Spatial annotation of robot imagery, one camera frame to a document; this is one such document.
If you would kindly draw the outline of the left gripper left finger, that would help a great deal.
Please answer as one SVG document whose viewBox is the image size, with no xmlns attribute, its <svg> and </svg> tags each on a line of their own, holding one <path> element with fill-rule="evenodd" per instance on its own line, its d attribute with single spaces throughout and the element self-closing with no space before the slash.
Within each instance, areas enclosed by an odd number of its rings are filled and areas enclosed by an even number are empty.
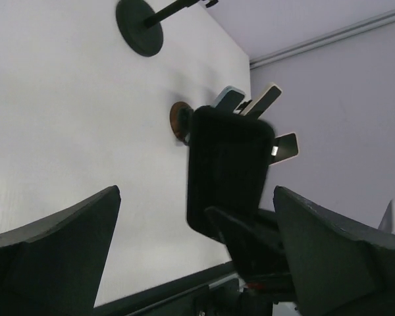
<svg viewBox="0 0 395 316">
<path fill-rule="evenodd" d="M 0 234 L 0 315 L 91 315 L 121 204 L 117 186 Z"/>
</svg>

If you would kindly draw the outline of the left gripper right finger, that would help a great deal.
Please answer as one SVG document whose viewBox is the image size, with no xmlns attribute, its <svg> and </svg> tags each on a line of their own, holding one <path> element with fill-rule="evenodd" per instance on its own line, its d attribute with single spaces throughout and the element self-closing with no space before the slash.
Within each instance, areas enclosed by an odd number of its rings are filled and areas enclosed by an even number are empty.
<svg viewBox="0 0 395 316">
<path fill-rule="evenodd" d="M 395 235 L 283 186 L 273 203 L 301 315 L 395 315 Z"/>
</svg>

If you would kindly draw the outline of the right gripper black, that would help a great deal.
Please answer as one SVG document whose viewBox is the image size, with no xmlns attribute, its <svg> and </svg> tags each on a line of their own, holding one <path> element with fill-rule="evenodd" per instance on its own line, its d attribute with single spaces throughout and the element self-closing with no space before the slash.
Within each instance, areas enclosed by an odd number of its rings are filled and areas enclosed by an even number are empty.
<svg viewBox="0 0 395 316">
<path fill-rule="evenodd" d="M 275 212 L 238 214 L 208 207 L 205 214 L 245 282 L 289 282 Z M 273 306 L 296 300 L 290 288 L 240 286 L 232 263 L 224 263 L 95 308 L 96 315 L 272 315 Z"/>
</svg>

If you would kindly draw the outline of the black phone dark case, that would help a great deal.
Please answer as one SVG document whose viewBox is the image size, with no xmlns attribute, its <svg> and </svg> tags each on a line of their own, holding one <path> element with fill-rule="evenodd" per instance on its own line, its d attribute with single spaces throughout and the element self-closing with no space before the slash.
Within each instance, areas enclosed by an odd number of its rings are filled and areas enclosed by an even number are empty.
<svg viewBox="0 0 395 316">
<path fill-rule="evenodd" d="M 188 154 L 186 220 L 214 240 L 219 235 L 205 210 L 218 207 L 238 215 L 259 209 L 274 128 L 264 120 L 204 106 L 194 111 Z"/>
</svg>

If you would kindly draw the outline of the brown round base phone stand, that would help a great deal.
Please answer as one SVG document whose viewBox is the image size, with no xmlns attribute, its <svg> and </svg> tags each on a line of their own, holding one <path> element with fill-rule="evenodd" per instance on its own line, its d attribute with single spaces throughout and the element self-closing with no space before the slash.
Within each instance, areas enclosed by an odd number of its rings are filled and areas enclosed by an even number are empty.
<svg viewBox="0 0 395 316">
<path fill-rule="evenodd" d="M 175 138 L 184 145 L 189 145 L 190 129 L 194 110 L 183 101 L 173 104 L 169 113 L 169 120 Z"/>
</svg>

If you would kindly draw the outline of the phone with clear case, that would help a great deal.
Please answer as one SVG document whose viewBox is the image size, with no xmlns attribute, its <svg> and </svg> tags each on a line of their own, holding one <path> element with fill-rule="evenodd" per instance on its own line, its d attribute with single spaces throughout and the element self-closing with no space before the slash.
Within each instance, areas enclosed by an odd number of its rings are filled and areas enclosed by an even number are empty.
<svg viewBox="0 0 395 316">
<path fill-rule="evenodd" d="M 233 113 L 245 98 L 245 93 L 234 87 L 227 86 L 212 103 L 212 107 L 227 113 Z"/>
</svg>

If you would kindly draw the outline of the black round base clamp stand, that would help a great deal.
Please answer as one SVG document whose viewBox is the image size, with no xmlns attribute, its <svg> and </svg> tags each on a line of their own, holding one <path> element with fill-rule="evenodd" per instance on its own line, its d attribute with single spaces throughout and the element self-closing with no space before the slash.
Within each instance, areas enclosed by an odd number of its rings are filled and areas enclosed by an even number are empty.
<svg viewBox="0 0 395 316">
<path fill-rule="evenodd" d="M 143 57 L 152 57 L 158 54 L 163 46 L 161 22 L 198 2 L 198 0 L 176 0 L 156 12 L 147 1 L 120 0 L 115 9 L 117 26 L 121 36 L 133 51 Z"/>
</svg>

